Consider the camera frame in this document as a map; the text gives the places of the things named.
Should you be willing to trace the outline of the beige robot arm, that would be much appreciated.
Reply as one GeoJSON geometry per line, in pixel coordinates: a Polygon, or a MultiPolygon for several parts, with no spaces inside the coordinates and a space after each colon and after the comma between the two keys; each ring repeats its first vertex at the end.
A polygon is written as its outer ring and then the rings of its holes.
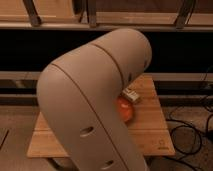
{"type": "Polygon", "coordinates": [[[145,35],[123,28],[65,53],[41,73],[40,111],[79,171],[149,171],[116,99],[151,58],[145,35]]]}

